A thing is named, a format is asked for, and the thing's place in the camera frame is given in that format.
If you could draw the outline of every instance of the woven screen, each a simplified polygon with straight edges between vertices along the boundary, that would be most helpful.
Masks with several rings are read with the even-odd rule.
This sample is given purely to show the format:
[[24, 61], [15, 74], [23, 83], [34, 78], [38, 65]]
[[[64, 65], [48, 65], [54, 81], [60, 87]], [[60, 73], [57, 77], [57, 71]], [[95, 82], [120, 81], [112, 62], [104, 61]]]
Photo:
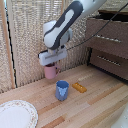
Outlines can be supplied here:
[[2, 19], [4, 16], [3, 13], [5, 12], [2, 10], [4, 8], [1, 7], [2, 5], [3, 4], [0, 5], [0, 93], [6, 92], [12, 88], [7, 42], [5, 39], [7, 35], [5, 35], [4, 30], [4, 24], [6, 24], [6, 22], [3, 23]]
[[19, 87], [44, 77], [38, 59], [38, 54], [46, 49], [43, 24], [60, 17], [62, 0], [8, 0], [7, 3], [13, 13], [9, 22], [14, 22], [15, 44], [13, 40], [12, 44], [16, 46], [13, 52], [17, 55], [14, 59]]
[[[13, 20], [9, 22], [10, 24], [14, 22], [16, 49], [13, 48], [13, 52], [17, 55], [14, 59], [17, 62], [19, 87], [44, 78], [43, 67], [40, 66], [38, 59], [38, 54], [46, 49], [43, 43], [43, 24], [50, 20], [57, 20], [61, 16], [62, 0], [8, 0], [7, 2], [9, 1], [12, 4]], [[66, 0], [64, 5], [69, 5], [71, 2], [72, 0]], [[117, 0], [108, 0], [103, 8], [120, 7], [121, 4], [123, 3]], [[71, 26], [73, 38], [66, 44], [67, 49], [84, 42], [86, 20], [87, 17]], [[62, 71], [85, 64], [87, 57], [88, 49], [84, 44], [68, 50], [68, 56], [61, 60]]]

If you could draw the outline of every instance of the wooden countertop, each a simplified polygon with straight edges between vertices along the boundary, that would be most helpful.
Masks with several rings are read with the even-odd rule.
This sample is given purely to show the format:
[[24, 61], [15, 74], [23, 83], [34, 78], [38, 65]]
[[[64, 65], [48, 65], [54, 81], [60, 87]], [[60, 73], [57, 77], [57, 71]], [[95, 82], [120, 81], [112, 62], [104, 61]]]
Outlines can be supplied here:
[[[70, 84], [65, 101], [55, 97], [58, 80]], [[72, 88], [78, 80], [87, 92]], [[0, 104], [11, 100], [35, 106], [39, 116], [36, 128], [110, 128], [128, 102], [128, 86], [92, 66], [82, 65], [60, 73], [54, 80], [43, 79], [0, 95]]]

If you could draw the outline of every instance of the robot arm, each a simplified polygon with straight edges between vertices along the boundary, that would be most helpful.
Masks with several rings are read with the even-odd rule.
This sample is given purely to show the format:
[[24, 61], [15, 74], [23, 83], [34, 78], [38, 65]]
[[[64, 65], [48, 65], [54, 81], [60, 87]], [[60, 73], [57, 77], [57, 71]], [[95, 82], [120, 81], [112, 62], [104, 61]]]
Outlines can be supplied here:
[[61, 46], [60, 39], [69, 27], [77, 20], [93, 13], [106, 0], [74, 0], [55, 25], [44, 34], [44, 43], [51, 49], [55, 50]]
[[64, 44], [72, 38], [69, 28], [79, 20], [99, 9], [107, 0], [74, 0], [58, 21], [50, 21], [43, 25], [44, 44], [48, 48], [39, 54], [40, 64], [61, 60], [67, 56]]

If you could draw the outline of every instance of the yellow sponge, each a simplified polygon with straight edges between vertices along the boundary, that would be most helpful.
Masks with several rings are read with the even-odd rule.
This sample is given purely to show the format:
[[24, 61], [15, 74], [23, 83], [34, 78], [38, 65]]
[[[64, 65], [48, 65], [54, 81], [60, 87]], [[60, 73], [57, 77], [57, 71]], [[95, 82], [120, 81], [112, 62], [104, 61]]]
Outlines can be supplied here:
[[79, 83], [73, 84], [72, 87], [75, 88], [80, 93], [84, 93], [87, 91], [87, 89], [85, 87], [83, 87], [82, 85], [80, 85]]

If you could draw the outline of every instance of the black cable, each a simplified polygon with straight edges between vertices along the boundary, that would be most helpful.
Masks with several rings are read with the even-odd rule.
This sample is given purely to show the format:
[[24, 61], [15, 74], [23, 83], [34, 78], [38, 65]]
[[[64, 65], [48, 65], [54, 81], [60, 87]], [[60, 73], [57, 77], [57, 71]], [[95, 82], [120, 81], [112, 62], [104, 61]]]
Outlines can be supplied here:
[[83, 44], [83, 43], [85, 43], [85, 42], [87, 42], [88, 40], [90, 40], [90, 39], [92, 39], [94, 36], [96, 36], [104, 27], [106, 27], [106, 25], [113, 19], [113, 18], [115, 18], [116, 17], [116, 15], [121, 11], [121, 10], [123, 10], [126, 6], [128, 5], [128, 3], [126, 4], [126, 5], [124, 5], [101, 29], [99, 29], [99, 31], [97, 31], [94, 35], [92, 35], [90, 38], [88, 38], [87, 40], [85, 40], [84, 42], [82, 42], [82, 43], [80, 43], [80, 44], [78, 44], [78, 45], [75, 45], [74, 47], [71, 47], [71, 48], [69, 48], [69, 49], [67, 49], [67, 50], [70, 50], [70, 49], [72, 49], [72, 48], [75, 48], [75, 47], [77, 47], [77, 46], [79, 46], [79, 45], [81, 45], [81, 44]]

